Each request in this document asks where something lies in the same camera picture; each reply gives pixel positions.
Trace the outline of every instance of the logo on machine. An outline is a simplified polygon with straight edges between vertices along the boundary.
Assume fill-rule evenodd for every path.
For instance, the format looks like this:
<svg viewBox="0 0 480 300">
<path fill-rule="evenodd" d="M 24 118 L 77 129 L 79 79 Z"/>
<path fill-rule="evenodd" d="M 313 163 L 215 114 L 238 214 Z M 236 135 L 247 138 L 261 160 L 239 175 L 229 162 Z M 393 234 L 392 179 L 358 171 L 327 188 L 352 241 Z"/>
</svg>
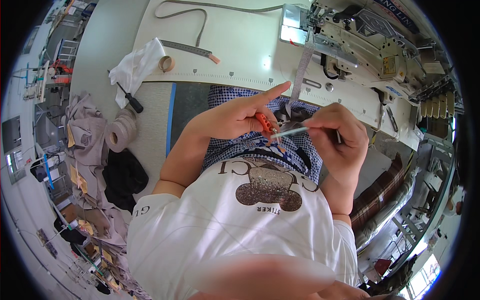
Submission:
<svg viewBox="0 0 480 300">
<path fill-rule="evenodd" d="M 413 23 L 413 20 L 407 16 L 407 14 L 405 13 L 405 10 L 400 5 L 398 5 L 398 3 L 396 3 L 394 0 L 373 0 L 373 1 L 385 7 L 386 9 L 384 9 L 384 11 L 387 14 L 396 18 L 401 24 L 403 24 L 403 26 L 405 26 L 412 33 L 417 34 L 418 32 L 420 32 L 420 30 L 415 25 L 415 23 Z"/>
</svg>

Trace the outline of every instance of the person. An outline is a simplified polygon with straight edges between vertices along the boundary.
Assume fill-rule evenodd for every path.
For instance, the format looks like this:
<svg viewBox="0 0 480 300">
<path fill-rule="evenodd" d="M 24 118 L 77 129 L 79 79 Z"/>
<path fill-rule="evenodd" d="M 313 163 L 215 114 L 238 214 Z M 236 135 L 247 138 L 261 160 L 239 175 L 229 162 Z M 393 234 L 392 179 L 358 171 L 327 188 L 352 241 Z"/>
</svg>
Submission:
<svg viewBox="0 0 480 300">
<path fill-rule="evenodd" d="M 152 194 L 135 206 L 128 232 L 130 272 L 152 298 L 240 299 L 199 291 L 186 279 L 192 266 L 237 255 L 251 255 L 252 263 L 212 269 L 215 275 L 205 272 L 201 280 L 244 299 L 369 297 L 353 287 L 357 255 L 348 216 L 367 153 L 366 129 L 338 103 L 318 109 L 296 101 L 292 109 L 311 114 L 303 123 L 310 129 L 278 143 L 254 115 L 276 120 L 274 111 L 288 101 L 279 96 L 290 85 L 264 93 L 212 86 L 210 109 L 185 126 Z M 334 130 L 343 143 L 335 142 Z M 319 185 L 322 163 L 329 174 Z M 265 254 L 275 258 L 259 259 Z M 291 259 L 313 264 L 293 272 L 301 263 Z M 319 264 L 335 278 L 309 284 L 305 276 Z"/>
<path fill-rule="evenodd" d="M 457 201 L 457 203 L 454 203 L 453 197 L 457 193 L 458 187 L 455 187 L 454 192 L 448 197 L 447 205 L 444 208 L 443 215 L 444 216 L 459 216 L 462 214 L 462 207 L 463 207 L 463 197 L 462 195 L 462 200 Z"/>
</svg>

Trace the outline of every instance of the gray webbing strap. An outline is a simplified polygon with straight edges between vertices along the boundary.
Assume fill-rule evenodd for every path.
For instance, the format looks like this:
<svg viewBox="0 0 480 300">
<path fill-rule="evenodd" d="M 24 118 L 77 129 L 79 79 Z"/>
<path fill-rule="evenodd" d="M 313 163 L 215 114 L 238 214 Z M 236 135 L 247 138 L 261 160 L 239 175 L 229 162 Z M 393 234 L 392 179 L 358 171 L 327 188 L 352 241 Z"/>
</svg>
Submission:
<svg viewBox="0 0 480 300">
<path fill-rule="evenodd" d="M 299 67 L 297 69 L 297 74 L 295 75 L 295 80 L 293 81 L 292 95 L 290 96 L 290 101 L 285 105 L 288 115 L 291 115 L 291 104 L 294 101 L 297 101 L 300 97 L 301 84 L 303 82 L 303 76 L 307 70 L 308 63 L 312 58 L 313 51 L 315 50 L 315 42 L 313 41 L 313 28 L 308 28 L 307 38 L 305 39 L 305 46 L 303 47 L 303 53 L 300 58 Z"/>
</svg>

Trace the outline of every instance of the warning sticker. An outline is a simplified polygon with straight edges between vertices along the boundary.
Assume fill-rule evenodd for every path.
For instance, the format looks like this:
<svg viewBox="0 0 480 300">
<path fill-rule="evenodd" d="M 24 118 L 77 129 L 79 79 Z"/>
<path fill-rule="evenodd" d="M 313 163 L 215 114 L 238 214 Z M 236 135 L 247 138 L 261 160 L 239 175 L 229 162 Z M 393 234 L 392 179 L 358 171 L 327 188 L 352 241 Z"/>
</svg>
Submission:
<svg viewBox="0 0 480 300">
<path fill-rule="evenodd" d="M 396 74 L 395 56 L 384 57 L 384 75 Z"/>
</svg>

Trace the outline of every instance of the window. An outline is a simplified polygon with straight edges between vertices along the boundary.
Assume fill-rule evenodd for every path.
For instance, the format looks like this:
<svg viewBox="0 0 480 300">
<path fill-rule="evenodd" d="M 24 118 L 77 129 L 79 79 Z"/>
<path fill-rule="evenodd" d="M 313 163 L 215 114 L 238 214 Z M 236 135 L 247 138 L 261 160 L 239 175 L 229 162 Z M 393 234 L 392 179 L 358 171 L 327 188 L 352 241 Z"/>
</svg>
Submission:
<svg viewBox="0 0 480 300">
<path fill-rule="evenodd" d="M 35 26 L 33 28 L 32 32 L 30 33 L 30 36 L 27 40 L 27 43 L 25 44 L 25 47 L 22 51 L 22 54 L 30 53 L 30 49 L 32 48 L 33 41 L 35 40 L 35 37 L 36 37 L 36 34 L 37 34 L 39 28 L 40 28 L 40 26 Z"/>
<path fill-rule="evenodd" d="M 21 147 L 18 147 L 5 155 L 8 165 L 8 173 L 10 176 L 10 182 L 12 184 L 16 183 L 18 180 L 26 176 L 25 173 L 25 163 L 22 157 Z"/>
<path fill-rule="evenodd" d="M 440 266 L 432 254 L 423 268 L 413 276 L 407 286 L 400 291 L 400 296 L 410 300 L 421 300 L 440 274 Z"/>
</svg>

